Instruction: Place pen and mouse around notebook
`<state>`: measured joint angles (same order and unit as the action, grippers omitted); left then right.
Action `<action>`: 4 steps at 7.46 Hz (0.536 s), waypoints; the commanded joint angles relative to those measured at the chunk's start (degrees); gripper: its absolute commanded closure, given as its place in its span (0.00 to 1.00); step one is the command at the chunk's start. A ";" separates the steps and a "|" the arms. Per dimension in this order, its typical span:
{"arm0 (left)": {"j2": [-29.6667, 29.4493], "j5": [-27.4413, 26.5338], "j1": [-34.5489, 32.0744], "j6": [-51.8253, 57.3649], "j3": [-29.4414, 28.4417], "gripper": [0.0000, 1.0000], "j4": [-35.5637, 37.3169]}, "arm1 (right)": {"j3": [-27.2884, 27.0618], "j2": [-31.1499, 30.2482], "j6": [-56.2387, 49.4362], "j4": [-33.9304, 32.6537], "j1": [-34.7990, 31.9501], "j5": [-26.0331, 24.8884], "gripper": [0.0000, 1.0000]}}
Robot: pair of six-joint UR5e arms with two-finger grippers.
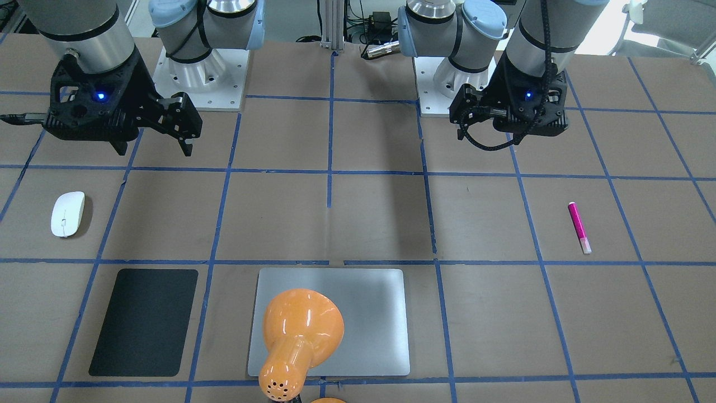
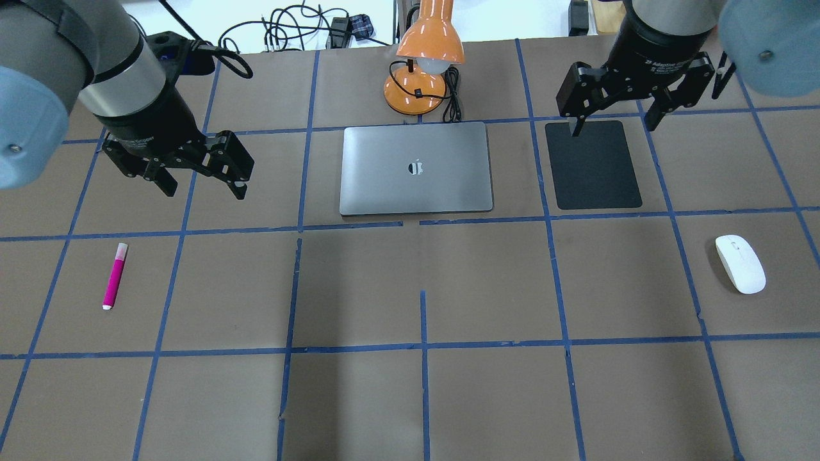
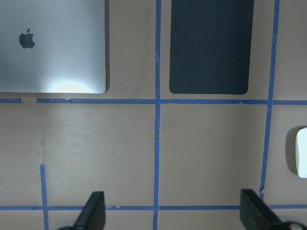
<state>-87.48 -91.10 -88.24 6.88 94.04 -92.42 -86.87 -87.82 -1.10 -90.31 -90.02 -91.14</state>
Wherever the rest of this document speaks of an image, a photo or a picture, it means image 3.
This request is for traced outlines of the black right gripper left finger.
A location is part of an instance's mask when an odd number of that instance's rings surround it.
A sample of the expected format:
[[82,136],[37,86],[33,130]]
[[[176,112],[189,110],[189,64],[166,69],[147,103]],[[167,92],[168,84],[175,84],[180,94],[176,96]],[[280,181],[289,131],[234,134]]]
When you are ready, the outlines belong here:
[[103,230],[106,208],[103,191],[92,192],[82,212],[74,223],[75,230]]

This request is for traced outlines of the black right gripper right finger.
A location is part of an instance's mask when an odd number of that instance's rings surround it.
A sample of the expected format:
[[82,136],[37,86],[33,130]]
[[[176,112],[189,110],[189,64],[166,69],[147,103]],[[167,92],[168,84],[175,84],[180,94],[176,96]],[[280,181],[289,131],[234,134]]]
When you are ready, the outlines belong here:
[[240,220],[246,230],[288,229],[252,189],[240,192]]

